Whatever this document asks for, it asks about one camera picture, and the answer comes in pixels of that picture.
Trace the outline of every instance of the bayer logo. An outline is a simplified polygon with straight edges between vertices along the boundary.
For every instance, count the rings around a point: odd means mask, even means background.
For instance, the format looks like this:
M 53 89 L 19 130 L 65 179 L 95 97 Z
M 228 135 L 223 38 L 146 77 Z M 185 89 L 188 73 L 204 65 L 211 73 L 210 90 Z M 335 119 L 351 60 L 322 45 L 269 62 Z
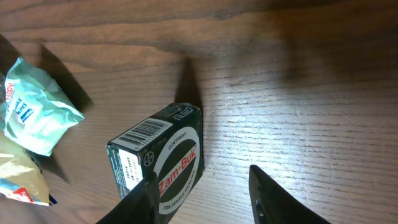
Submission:
M 152 164 L 153 161 L 154 161 L 154 153 L 148 152 L 144 157 L 144 165 L 149 166 Z

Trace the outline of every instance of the wooden table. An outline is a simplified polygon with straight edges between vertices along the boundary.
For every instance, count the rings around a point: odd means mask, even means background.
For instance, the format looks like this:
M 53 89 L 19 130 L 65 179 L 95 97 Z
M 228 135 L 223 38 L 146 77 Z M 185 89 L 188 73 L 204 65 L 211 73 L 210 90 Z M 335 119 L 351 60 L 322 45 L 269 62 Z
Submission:
M 94 223 L 119 201 L 104 148 L 173 102 L 190 62 L 206 171 L 172 223 L 253 223 L 257 164 L 333 223 L 398 221 L 398 1 L 1 0 L 21 54 L 83 110 L 45 172 L 58 205 L 2 223 Z

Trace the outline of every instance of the white barcode label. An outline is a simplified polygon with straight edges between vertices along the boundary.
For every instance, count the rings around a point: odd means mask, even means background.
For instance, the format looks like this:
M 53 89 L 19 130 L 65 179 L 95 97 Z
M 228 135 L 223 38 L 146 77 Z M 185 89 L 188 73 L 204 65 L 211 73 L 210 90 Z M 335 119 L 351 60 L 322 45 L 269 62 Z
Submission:
M 126 187 L 132 190 L 142 180 L 142 171 L 138 163 L 138 157 L 133 153 L 119 149 L 119 158 L 123 167 Z
M 167 121 L 148 118 L 111 142 L 138 151 L 172 125 Z

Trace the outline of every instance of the box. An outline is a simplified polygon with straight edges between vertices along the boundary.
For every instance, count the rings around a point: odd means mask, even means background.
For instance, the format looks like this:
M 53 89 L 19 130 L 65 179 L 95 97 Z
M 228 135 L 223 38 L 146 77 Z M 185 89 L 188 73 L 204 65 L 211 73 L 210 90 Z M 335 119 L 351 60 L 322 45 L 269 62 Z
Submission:
M 199 108 L 172 103 L 106 146 L 123 199 L 149 172 L 159 180 L 160 223 L 167 223 L 203 172 Z

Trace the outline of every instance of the light blue wrapper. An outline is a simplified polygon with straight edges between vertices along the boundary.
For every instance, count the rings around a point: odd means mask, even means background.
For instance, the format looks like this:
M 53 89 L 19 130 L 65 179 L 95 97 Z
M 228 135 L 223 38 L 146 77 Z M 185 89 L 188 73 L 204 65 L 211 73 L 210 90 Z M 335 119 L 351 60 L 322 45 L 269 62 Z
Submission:
M 55 80 L 21 57 L 8 71 L 4 87 L 4 134 L 32 152 L 50 156 L 67 129 L 84 119 Z

